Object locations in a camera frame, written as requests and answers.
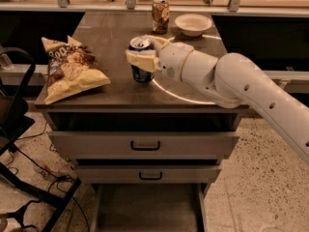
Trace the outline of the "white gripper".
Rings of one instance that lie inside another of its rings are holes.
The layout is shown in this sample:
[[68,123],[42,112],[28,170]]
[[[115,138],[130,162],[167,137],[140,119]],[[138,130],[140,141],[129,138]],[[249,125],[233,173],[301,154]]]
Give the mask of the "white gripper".
[[180,81],[182,68],[188,55],[194,47],[185,43],[170,43],[169,40],[148,35],[154,50],[126,51],[126,59],[132,65],[143,71],[154,73],[159,69],[165,77]]

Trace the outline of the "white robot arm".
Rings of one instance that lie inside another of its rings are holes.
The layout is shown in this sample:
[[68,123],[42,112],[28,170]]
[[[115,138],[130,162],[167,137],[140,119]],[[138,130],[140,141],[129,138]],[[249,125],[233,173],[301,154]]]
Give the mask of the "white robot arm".
[[248,104],[309,163],[309,107],[286,93],[247,57],[228,53],[216,58],[189,44],[148,35],[136,42],[135,50],[126,51],[131,65],[150,73],[160,70],[224,108]]

